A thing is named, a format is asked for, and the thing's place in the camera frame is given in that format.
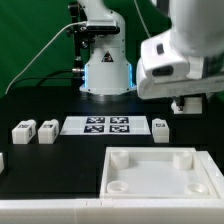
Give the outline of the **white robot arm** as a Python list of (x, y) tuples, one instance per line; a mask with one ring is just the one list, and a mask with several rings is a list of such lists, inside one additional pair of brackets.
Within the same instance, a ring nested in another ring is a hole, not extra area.
[(137, 70), (125, 56), (125, 22), (104, 0), (78, 0), (93, 34), (84, 85), (92, 96), (135, 90), (141, 99), (173, 99), (176, 114), (202, 111), (201, 94), (224, 91), (224, 0), (149, 0), (171, 28), (141, 43)]

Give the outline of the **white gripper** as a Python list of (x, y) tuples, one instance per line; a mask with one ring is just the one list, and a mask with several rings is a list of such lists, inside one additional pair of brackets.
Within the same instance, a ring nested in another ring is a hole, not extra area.
[(176, 106), (182, 111), (185, 106), (184, 95), (224, 91), (224, 73), (200, 80), (187, 80), (173, 83), (154, 84), (146, 77), (142, 62), (137, 64), (137, 94), (141, 99), (178, 97)]

